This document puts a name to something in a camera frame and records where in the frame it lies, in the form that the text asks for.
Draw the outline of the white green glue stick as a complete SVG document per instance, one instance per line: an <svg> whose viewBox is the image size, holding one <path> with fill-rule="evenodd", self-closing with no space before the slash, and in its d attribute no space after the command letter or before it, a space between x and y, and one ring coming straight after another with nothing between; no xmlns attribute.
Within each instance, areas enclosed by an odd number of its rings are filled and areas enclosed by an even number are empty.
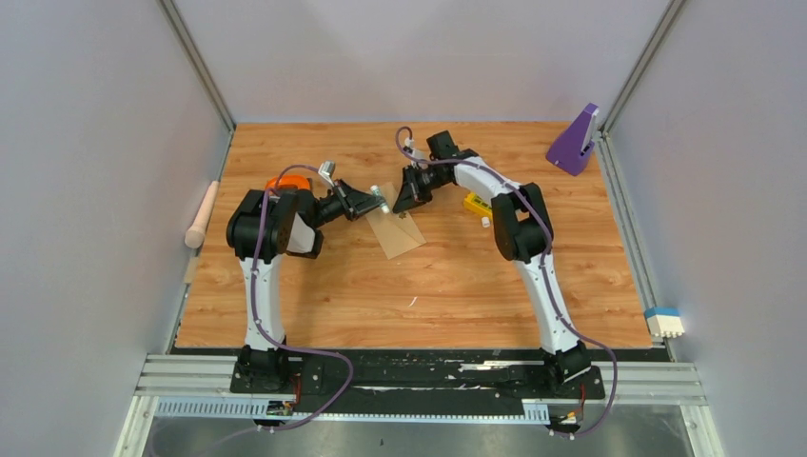
<svg viewBox="0 0 807 457"><path fill-rule="evenodd" d="M378 208L383 212L383 214L389 214L391 209L386 202L383 192L381 191L378 185L372 185L370 187L371 194L376 198Z"/></svg>

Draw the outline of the brown paper envelope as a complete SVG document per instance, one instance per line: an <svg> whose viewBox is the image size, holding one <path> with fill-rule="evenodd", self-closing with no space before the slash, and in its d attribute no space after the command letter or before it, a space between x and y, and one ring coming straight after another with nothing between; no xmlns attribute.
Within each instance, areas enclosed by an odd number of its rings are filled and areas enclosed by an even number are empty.
<svg viewBox="0 0 807 457"><path fill-rule="evenodd" d="M393 259L426 243L426 240L408 212L384 212L373 209L366 216L384 255Z"/></svg>

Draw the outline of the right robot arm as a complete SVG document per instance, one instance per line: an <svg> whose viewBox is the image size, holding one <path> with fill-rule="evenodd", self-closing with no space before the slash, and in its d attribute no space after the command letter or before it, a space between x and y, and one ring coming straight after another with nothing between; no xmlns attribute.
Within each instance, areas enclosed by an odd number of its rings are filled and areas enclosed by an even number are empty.
<svg viewBox="0 0 807 457"><path fill-rule="evenodd" d="M403 168L392 211L421 207L448 184L476 194L491 207L497 249L520 274L539 324L546 354L545 388L556 397L572 394L591 368L591 359L563 301L554 268L554 232L540 188L504 177L474 150L460 149L446 130L427 138L426 156L414 148L412 128L398 128L394 138L410 164Z"/></svg>

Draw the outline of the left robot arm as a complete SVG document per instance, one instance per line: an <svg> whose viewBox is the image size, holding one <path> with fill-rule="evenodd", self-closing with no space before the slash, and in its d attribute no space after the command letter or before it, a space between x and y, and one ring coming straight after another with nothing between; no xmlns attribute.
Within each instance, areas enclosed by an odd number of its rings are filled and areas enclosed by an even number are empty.
<svg viewBox="0 0 807 457"><path fill-rule="evenodd" d="M238 380L269 393L291 381L289 350L281 318L280 269L286 257L315 259L324 243L321 227L336 219L358 220L389 208L383 195L334 182L325 196L295 186L251 189L231 215L226 242L239 260L246 285L247 331L235 365Z"/></svg>

